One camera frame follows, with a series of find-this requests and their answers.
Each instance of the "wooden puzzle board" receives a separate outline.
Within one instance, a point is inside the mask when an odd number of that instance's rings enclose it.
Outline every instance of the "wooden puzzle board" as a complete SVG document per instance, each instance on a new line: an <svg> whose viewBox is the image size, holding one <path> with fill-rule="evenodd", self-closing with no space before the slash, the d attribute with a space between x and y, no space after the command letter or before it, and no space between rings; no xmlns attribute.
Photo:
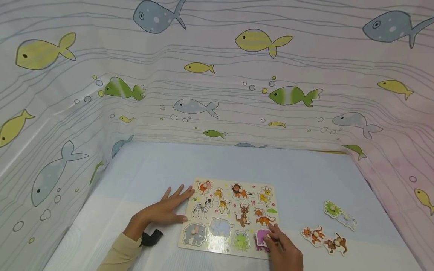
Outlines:
<svg viewBox="0 0 434 271"><path fill-rule="evenodd" d="M196 178L193 187L180 248L269 258L268 248L256 244L256 232L279 222L272 185Z"/></svg>

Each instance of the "sleeve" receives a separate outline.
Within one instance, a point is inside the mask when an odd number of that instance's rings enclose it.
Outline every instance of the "sleeve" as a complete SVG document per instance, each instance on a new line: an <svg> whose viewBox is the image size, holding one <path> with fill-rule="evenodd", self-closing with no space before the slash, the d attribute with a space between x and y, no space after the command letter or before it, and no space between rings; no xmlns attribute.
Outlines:
<svg viewBox="0 0 434 271"><path fill-rule="evenodd" d="M141 238L134 241L121 233L97 271L127 271L141 252L140 243Z"/></svg>

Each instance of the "fish eye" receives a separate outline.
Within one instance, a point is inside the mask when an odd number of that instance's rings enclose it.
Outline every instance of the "fish eye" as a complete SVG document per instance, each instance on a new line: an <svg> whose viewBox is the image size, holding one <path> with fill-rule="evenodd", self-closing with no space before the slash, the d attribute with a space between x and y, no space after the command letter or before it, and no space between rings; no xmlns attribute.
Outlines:
<svg viewBox="0 0 434 271"><path fill-rule="evenodd" d="M376 21L376 22L372 25L372 28L373 28L373 29L377 29L380 25L381 25L381 22L380 22L380 21Z"/></svg>

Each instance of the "play tent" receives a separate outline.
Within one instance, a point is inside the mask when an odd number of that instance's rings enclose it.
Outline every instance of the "play tent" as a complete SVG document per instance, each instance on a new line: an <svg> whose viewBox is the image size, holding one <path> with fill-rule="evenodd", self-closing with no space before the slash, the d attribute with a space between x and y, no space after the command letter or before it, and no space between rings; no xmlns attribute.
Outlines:
<svg viewBox="0 0 434 271"><path fill-rule="evenodd" d="M434 269L432 2L0 6L0 270L42 270L135 140L346 152Z"/></svg>

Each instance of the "child's left hand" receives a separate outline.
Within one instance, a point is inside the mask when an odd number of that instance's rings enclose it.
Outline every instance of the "child's left hand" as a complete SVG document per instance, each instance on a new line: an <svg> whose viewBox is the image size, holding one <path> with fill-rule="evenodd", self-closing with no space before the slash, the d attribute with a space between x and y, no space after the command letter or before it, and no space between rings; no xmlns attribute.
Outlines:
<svg viewBox="0 0 434 271"><path fill-rule="evenodd" d="M169 196L172 189L169 187L161 201L142 209L131 218L124 234L137 241L151 222L163 225L186 222L186 216L173 213L176 207L194 194L192 186L181 194L183 188L184 185L181 185L173 195Z"/></svg>

